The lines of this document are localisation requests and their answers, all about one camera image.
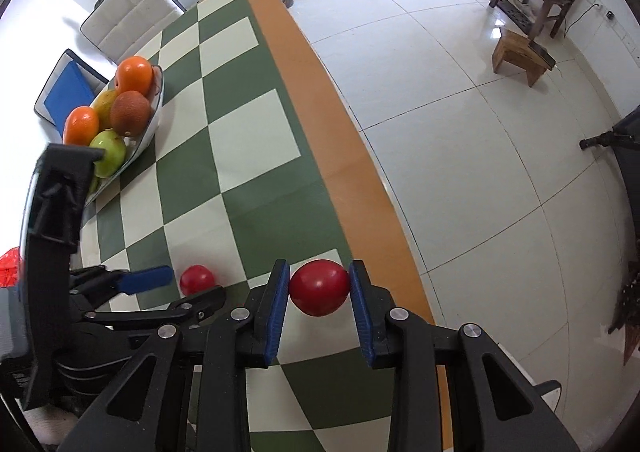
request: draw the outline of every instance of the yellow pear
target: yellow pear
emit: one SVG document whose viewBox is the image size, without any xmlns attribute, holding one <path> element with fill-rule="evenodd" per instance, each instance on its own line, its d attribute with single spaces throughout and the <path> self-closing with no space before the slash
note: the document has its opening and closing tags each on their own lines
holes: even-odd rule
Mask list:
<svg viewBox="0 0 640 452">
<path fill-rule="evenodd" d="M 91 107 L 95 109 L 100 121 L 100 131 L 111 129 L 111 106 L 118 96 L 118 92 L 114 89 L 103 89 L 94 98 Z"/>
</svg>

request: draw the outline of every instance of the red plastic bag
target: red plastic bag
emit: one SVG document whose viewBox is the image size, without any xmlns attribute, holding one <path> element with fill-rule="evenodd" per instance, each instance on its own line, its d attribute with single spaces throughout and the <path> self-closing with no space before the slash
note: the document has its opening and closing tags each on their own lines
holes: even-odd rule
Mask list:
<svg viewBox="0 0 640 452">
<path fill-rule="evenodd" d="M 8 288 L 18 281 L 18 247 L 12 248 L 0 257 L 0 288 Z"/>
</svg>

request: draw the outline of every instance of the checkered tablecloth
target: checkered tablecloth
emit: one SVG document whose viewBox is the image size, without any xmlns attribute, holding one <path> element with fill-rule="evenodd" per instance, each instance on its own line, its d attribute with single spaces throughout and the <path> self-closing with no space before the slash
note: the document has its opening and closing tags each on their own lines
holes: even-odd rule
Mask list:
<svg viewBox="0 0 640 452">
<path fill-rule="evenodd" d="M 169 265 L 180 277 L 205 265 L 227 307 L 264 284 L 276 258 L 292 272 L 318 257 L 348 266 L 350 248 L 249 1 L 205 0 L 140 54 L 164 71 L 160 126 L 87 208 L 84 266 Z M 172 283 L 103 309 L 179 297 Z M 277 362 L 247 373 L 255 452 L 386 450 L 393 373 L 366 367 L 349 301 L 324 318 L 289 302 Z"/>
</svg>

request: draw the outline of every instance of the wooden stool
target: wooden stool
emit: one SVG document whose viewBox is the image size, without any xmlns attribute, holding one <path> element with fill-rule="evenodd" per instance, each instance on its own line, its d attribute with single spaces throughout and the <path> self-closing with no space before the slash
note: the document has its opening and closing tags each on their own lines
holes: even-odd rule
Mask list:
<svg viewBox="0 0 640 452">
<path fill-rule="evenodd" d="M 494 73 L 498 73 L 504 61 L 525 70 L 529 87 L 533 86 L 546 70 L 552 70 L 556 65 L 556 61 L 542 46 L 504 26 L 500 27 L 500 41 L 495 47 L 491 61 L 494 65 Z"/>
</svg>

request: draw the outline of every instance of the red ball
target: red ball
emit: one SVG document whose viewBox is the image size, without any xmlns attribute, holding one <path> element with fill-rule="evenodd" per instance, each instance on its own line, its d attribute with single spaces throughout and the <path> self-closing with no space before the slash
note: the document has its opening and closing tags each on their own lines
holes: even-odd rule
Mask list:
<svg viewBox="0 0 640 452">
<path fill-rule="evenodd" d="M 318 259 L 303 265 L 291 277 L 289 296 L 299 310 L 324 317 L 337 310 L 349 294 L 349 274 L 339 264 Z"/>
<path fill-rule="evenodd" d="M 202 265 L 193 265 L 180 276 L 180 290 L 187 297 L 216 285 L 216 276 Z"/>
</svg>

